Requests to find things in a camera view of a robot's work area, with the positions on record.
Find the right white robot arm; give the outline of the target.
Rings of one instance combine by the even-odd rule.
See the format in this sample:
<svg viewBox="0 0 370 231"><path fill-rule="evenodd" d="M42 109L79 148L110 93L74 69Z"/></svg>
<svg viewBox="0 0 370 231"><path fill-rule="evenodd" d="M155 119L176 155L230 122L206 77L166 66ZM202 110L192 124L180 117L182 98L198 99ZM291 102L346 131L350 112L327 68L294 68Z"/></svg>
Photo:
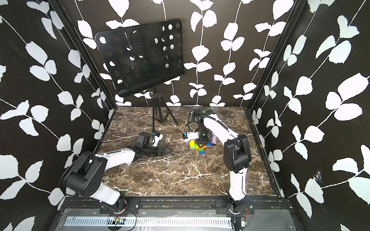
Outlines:
<svg viewBox="0 0 370 231"><path fill-rule="evenodd" d="M224 147L223 161L230 173L228 206L232 213L246 208L246 177L252 161L249 139L229 128L211 109L191 111L183 139L191 148L202 150L220 141Z"/></svg>

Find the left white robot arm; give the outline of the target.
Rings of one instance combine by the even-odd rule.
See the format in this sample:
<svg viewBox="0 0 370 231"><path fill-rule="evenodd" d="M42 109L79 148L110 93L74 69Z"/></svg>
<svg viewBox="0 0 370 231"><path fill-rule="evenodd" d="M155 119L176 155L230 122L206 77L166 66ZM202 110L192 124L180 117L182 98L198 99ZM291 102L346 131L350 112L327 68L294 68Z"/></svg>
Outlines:
<svg viewBox="0 0 370 231"><path fill-rule="evenodd" d="M163 144L162 134L141 132L137 138L122 149L107 153L84 152L63 173L59 184L75 193L93 198L114 208L124 207L124 195L103 183L107 170L123 164L130 165L142 157L163 157L173 150Z"/></svg>

